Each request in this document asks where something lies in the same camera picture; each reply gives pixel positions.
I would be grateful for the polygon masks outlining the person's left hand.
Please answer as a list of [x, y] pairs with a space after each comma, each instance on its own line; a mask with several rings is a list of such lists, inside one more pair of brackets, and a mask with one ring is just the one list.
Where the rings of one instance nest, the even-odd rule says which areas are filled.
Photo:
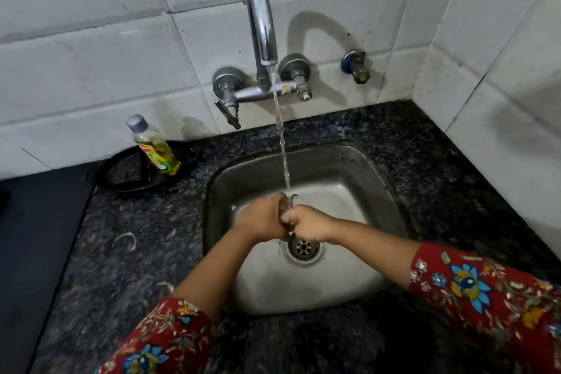
[[233, 228], [253, 245], [275, 239], [288, 242], [291, 236], [278, 222], [273, 209], [268, 196], [258, 198], [240, 212]]

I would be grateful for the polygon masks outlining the person's right hand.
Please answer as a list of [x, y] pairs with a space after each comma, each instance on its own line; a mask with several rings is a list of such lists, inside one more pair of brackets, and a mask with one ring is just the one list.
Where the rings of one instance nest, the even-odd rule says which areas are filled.
[[340, 226], [340, 219], [309, 206], [307, 234], [296, 234], [296, 236], [311, 242], [338, 244], [337, 235]]

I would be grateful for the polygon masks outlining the person's left forearm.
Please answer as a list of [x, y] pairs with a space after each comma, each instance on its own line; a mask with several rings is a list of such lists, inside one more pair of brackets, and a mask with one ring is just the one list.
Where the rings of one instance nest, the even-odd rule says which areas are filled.
[[171, 296], [184, 300], [218, 322], [229, 291], [260, 233], [248, 223], [230, 229], [201, 262], [174, 289]]

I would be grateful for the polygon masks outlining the person's right forearm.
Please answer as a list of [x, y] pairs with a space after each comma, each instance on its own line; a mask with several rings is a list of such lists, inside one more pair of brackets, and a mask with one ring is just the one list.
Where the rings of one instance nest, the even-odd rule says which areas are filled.
[[401, 288], [409, 288], [411, 266], [421, 243], [347, 220], [337, 221], [334, 241]]

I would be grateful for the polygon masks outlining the metal sink drain strainer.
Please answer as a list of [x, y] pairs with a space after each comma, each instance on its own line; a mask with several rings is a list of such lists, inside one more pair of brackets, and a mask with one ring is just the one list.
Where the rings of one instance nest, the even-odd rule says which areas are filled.
[[286, 257], [293, 263], [308, 265], [315, 264], [322, 257], [323, 243], [311, 242], [294, 235], [284, 243]]

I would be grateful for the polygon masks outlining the stainless steel sink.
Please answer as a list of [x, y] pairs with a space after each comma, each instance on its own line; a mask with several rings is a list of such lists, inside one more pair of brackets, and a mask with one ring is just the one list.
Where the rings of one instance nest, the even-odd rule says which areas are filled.
[[[287, 153], [295, 204], [341, 219], [369, 224], [409, 238], [410, 221], [396, 191], [358, 146], [343, 142]], [[252, 200], [285, 192], [282, 155], [261, 156], [229, 166], [211, 180], [204, 208], [204, 253], [230, 229]], [[389, 286], [379, 272], [343, 247], [324, 244], [315, 264], [296, 264], [284, 241], [256, 245], [235, 279], [224, 310], [253, 316], [332, 307]]]

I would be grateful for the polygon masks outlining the running water stream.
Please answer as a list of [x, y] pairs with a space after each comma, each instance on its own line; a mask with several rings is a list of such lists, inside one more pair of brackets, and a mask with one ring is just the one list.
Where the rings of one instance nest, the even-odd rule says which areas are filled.
[[275, 115], [276, 115], [276, 128], [279, 135], [279, 144], [281, 149], [282, 155], [282, 163], [283, 163], [283, 175], [285, 181], [285, 191], [287, 195], [290, 195], [291, 192], [291, 179], [290, 179], [290, 172], [288, 169], [288, 160], [287, 154], [285, 150], [285, 139], [284, 139], [284, 122], [281, 114], [281, 109], [279, 106], [278, 101], [278, 91], [276, 85], [280, 83], [278, 79], [278, 67], [277, 64], [271, 64], [268, 66], [268, 72], [271, 81], [271, 91], [273, 94], [274, 106], [275, 106]]

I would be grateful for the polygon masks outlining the yellow dish soap bottle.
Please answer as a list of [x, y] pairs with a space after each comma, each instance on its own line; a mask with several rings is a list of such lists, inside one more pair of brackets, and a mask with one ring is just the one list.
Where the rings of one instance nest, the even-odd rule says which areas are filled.
[[147, 156], [152, 165], [166, 176], [175, 176], [180, 167], [180, 160], [173, 151], [162, 133], [148, 123], [140, 114], [130, 115], [126, 124], [132, 132], [132, 138]]

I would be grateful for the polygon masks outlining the black oval tray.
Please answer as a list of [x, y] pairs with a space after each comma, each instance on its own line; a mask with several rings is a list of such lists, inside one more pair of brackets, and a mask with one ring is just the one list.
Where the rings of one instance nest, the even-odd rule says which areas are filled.
[[95, 183], [114, 193], [153, 191], [179, 181], [195, 167], [199, 155], [186, 143], [168, 141], [170, 148], [181, 162], [179, 172], [165, 175], [150, 162], [138, 146], [123, 150], [105, 160], [95, 172]]

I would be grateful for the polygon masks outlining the angle valve with blue flange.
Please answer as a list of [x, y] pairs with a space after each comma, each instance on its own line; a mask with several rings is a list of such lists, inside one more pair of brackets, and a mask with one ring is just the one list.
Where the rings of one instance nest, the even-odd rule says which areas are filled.
[[340, 60], [340, 69], [343, 73], [352, 76], [357, 84], [365, 84], [369, 81], [370, 69], [365, 65], [366, 52], [355, 49], [347, 52]]

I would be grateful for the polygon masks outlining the red floral sleeve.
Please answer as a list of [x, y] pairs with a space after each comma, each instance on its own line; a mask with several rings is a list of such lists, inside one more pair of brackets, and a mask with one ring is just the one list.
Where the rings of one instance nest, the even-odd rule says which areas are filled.
[[202, 374], [216, 326], [190, 302], [165, 298], [95, 374]]
[[423, 243], [409, 291], [534, 374], [561, 374], [561, 286], [489, 258]]

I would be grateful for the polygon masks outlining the black glass cooktop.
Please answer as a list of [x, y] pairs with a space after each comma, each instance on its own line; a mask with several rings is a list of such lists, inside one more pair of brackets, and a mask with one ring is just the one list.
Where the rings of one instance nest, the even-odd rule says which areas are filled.
[[83, 214], [94, 164], [0, 181], [0, 374], [27, 374]]

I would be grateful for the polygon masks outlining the chrome wall mixer tap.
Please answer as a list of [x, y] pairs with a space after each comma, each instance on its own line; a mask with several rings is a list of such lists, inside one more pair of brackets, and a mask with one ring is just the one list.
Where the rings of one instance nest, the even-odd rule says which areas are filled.
[[288, 94], [296, 94], [304, 102], [312, 98], [310, 61], [301, 53], [279, 59], [270, 0], [246, 0], [246, 5], [256, 62], [255, 84], [233, 66], [218, 69], [212, 81], [214, 104], [236, 130], [241, 129], [241, 103], [277, 101]]

